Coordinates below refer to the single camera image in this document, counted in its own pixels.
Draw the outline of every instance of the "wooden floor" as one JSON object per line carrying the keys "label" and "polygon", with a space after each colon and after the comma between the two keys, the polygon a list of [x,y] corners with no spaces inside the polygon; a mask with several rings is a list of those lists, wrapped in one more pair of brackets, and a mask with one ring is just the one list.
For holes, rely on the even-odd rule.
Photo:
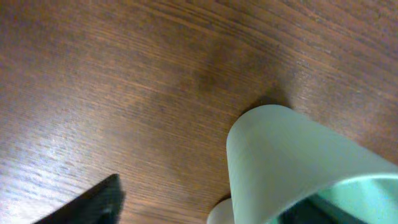
{"label": "wooden floor", "polygon": [[398,164],[396,1],[39,2],[0,3],[0,223],[112,173],[122,224],[205,223],[267,103]]}

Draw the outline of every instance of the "wooden table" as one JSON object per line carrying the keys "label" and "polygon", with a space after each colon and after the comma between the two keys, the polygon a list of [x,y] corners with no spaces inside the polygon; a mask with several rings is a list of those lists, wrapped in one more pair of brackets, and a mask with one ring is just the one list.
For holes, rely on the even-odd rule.
{"label": "wooden table", "polygon": [[121,223],[205,223],[267,103],[398,164],[397,24],[391,0],[1,1],[0,223],[112,173]]}

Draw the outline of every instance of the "brown wooden surface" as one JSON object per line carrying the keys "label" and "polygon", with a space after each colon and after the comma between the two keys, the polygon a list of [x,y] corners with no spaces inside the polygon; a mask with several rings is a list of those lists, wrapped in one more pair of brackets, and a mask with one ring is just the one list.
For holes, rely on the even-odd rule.
{"label": "brown wooden surface", "polygon": [[120,173],[121,223],[204,223],[280,103],[398,164],[396,1],[0,1],[0,223]]}

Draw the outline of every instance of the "wood grain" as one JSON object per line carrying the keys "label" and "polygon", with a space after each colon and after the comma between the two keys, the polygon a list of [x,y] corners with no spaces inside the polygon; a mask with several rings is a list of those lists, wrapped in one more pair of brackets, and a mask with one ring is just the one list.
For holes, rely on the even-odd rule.
{"label": "wood grain", "polygon": [[397,24],[394,1],[1,1],[0,223],[114,172],[121,223],[205,223],[266,103],[398,164]]}

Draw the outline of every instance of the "light green cup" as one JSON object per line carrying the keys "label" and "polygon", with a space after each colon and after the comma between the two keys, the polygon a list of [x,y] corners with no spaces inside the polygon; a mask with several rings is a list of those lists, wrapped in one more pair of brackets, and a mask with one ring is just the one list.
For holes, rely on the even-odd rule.
{"label": "light green cup", "polygon": [[364,222],[398,223],[398,167],[289,108],[248,111],[226,148],[236,224],[277,223],[314,194]]}

